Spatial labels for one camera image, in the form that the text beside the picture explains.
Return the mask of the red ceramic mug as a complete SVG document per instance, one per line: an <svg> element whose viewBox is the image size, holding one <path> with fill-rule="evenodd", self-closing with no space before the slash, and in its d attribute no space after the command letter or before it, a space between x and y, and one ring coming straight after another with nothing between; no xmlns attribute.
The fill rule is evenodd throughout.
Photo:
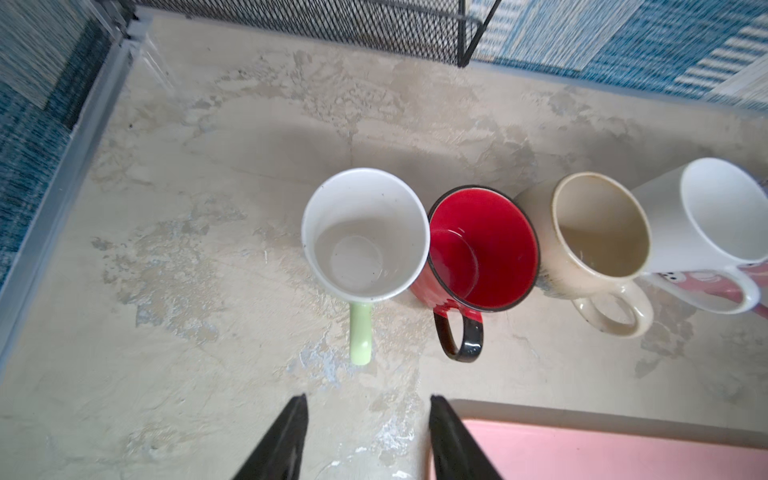
<svg viewBox="0 0 768 480"><path fill-rule="evenodd" d="M428 223L429 253L410 291L432 311L445 355L474 362L483 347L482 315L510 310L533 290L538 238L512 199L480 185L446 192Z"/></svg>

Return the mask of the beige ceramic teapot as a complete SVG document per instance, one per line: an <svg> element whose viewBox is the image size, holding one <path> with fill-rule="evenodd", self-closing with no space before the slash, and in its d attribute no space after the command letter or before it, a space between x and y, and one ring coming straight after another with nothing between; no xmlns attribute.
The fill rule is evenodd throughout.
<svg viewBox="0 0 768 480"><path fill-rule="evenodd" d="M597 330L634 338L647 332L654 310L635 283L652 246L647 216L616 180L579 172L533 185L514 197L537 235L536 286L572 302Z"/></svg>

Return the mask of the white ceramic mug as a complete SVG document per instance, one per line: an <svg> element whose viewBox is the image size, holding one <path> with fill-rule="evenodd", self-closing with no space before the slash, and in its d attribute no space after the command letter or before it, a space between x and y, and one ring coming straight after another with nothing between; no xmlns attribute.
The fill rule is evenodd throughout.
<svg viewBox="0 0 768 480"><path fill-rule="evenodd" d="M759 303L761 289L740 267L767 260L767 195L740 167L701 158L634 188L651 232L641 278L690 305L733 315ZM716 307L662 276L717 273L739 287L733 307Z"/></svg>

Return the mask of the pink ghost mug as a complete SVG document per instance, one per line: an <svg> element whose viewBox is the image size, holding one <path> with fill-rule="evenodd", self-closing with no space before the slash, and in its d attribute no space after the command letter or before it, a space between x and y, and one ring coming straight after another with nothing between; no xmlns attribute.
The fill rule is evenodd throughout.
<svg viewBox="0 0 768 480"><path fill-rule="evenodd" d="M742 265L740 270L764 291L752 312L767 318L767 262ZM742 288L720 272L667 272L656 278L660 288L700 310L734 314L743 303Z"/></svg>

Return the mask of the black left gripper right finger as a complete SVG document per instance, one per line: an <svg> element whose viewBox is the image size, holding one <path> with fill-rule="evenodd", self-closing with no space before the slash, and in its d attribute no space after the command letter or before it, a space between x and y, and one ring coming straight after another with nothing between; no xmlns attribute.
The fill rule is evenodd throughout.
<svg viewBox="0 0 768 480"><path fill-rule="evenodd" d="M430 404L428 424L435 478L501 480L449 402L443 396L432 395Z"/></svg>

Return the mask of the light green mug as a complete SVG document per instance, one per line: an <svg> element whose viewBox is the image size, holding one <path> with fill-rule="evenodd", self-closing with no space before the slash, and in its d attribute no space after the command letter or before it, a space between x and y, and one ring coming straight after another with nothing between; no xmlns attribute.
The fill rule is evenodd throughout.
<svg viewBox="0 0 768 480"><path fill-rule="evenodd" d="M383 170L345 170L311 196L301 239L317 280L349 304L351 363L368 364L373 306L407 290L426 263L430 230L421 200Z"/></svg>

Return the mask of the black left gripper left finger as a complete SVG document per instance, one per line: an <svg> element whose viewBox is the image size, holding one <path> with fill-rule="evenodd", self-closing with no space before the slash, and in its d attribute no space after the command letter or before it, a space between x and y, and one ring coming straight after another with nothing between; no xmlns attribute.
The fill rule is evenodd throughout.
<svg viewBox="0 0 768 480"><path fill-rule="evenodd" d="M308 424L306 395L293 396L233 479L298 479Z"/></svg>

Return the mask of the pink plastic tray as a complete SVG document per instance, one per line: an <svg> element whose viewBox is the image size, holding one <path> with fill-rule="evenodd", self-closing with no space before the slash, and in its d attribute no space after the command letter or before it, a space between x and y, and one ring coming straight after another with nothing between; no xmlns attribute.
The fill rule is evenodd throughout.
<svg viewBox="0 0 768 480"><path fill-rule="evenodd" d="M765 479L767 451L598 431L465 420L502 479Z"/></svg>

